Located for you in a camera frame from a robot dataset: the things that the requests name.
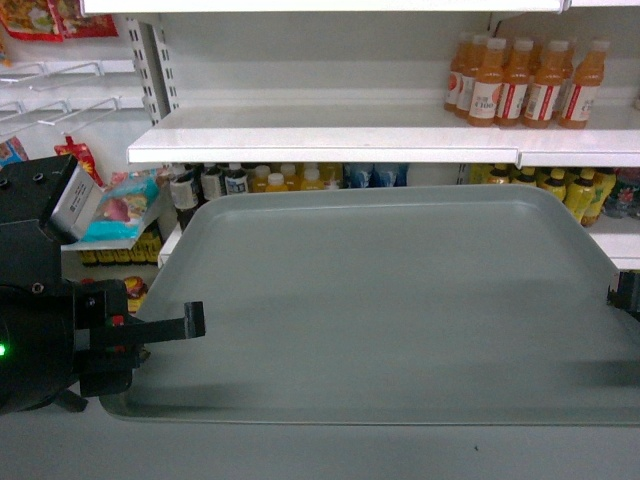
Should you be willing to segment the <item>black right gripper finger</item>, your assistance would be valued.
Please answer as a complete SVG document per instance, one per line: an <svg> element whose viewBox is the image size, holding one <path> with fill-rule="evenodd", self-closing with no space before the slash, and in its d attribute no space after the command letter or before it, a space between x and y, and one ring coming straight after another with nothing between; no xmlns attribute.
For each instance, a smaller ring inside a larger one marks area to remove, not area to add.
<svg viewBox="0 0 640 480"><path fill-rule="evenodd" d="M639 271L622 271L607 292L607 303L639 319Z"/></svg>

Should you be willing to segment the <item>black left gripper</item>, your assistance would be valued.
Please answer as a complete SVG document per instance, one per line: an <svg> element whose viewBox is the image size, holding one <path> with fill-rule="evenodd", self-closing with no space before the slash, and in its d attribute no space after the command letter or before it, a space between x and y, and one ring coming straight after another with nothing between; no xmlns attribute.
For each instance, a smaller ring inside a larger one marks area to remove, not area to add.
<svg viewBox="0 0 640 480"><path fill-rule="evenodd" d="M122 280L74 286L73 373L85 398L127 391L146 359L142 344L190 340L206 334L204 304L186 302L180 318L144 322L128 309Z"/></svg>

